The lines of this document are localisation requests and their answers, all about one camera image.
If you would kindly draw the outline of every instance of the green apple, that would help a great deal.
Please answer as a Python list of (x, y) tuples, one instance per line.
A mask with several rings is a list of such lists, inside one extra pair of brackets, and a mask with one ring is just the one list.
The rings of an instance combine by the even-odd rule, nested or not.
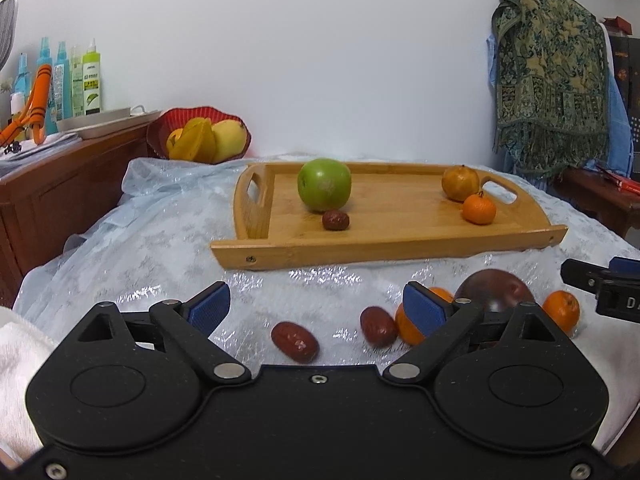
[(311, 211), (340, 209), (351, 194), (351, 171), (332, 158), (310, 160), (298, 173), (298, 194)]

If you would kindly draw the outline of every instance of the blue cloth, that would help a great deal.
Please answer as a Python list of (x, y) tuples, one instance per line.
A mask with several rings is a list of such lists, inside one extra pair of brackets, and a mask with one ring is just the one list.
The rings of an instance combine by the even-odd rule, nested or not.
[[(497, 76), (497, 57), (496, 57), (496, 41), (492, 34), (486, 40), (488, 47), (489, 62), (489, 83), (495, 87)], [(631, 135), (631, 126), (629, 118), (626, 114), (625, 104), (622, 101), (622, 95), (616, 83), (613, 72), (609, 70), (609, 156), (606, 163), (601, 161), (611, 171), (622, 176), (629, 176), (634, 160), (634, 142)], [(587, 170), (596, 171), (596, 161), (590, 160), (585, 165)], [(517, 168), (513, 167), (513, 159), (506, 154), (504, 160), (504, 171), (507, 173), (519, 174)], [(533, 186), (538, 189), (546, 189), (546, 178), (530, 179), (526, 178)]]

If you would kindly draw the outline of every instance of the scarf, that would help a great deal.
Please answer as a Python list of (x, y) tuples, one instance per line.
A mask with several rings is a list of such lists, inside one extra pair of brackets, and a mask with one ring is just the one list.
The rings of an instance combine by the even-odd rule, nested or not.
[(496, 148), (532, 178), (606, 160), (607, 51), (596, 17), (574, 0), (500, 0), (492, 25)]

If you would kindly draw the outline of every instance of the wooden tray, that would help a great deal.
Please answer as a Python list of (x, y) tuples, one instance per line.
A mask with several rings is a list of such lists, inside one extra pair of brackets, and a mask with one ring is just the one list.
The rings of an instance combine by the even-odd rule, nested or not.
[(325, 231), (321, 216), (309, 212), (298, 196), (302, 165), (254, 164), (240, 176), (234, 195), (238, 239), (211, 243), (222, 267), (285, 269), (472, 256), (556, 245), (567, 231), (551, 225), (525, 191), (493, 173), (478, 171), (481, 185), (495, 182), (516, 200), (506, 204), (492, 197), (498, 209), (494, 223), (476, 226), (462, 219), (462, 204), (442, 191), (447, 166), (366, 162), (348, 163), (351, 197), (342, 210), (351, 218), (349, 229)]

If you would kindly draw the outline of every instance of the red bowl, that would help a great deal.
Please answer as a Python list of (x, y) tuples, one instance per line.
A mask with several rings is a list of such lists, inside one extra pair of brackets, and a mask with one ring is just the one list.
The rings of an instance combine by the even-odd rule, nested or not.
[(246, 144), (244, 145), (244, 149), (241, 153), (230, 156), (220, 162), (236, 160), (236, 158), (244, 157), (246, 150), (249, 149), (249, 144), (251, 144), (251, 133), (249, 133), (246, 124), (244, 124), (244, 121), (240, 117), (225, 114), (211, 106), (201, 106), (199, 108), (172, 108), (158, 117), (146, 128), (146, 143), (151, 146), (151, 149), (159, 158), (169, 158), (169, 153), (166, 150), (166, 140), (169, 138), (169, 135), (172, 131), (177, 130), (178, 128), (183, 128), (189, 120), (195, 117), (208, 117), (211, 119), (212, 124), (219, 123), (226, 119), (240, 121), (244, 126), (244, 129), (246, 129)]

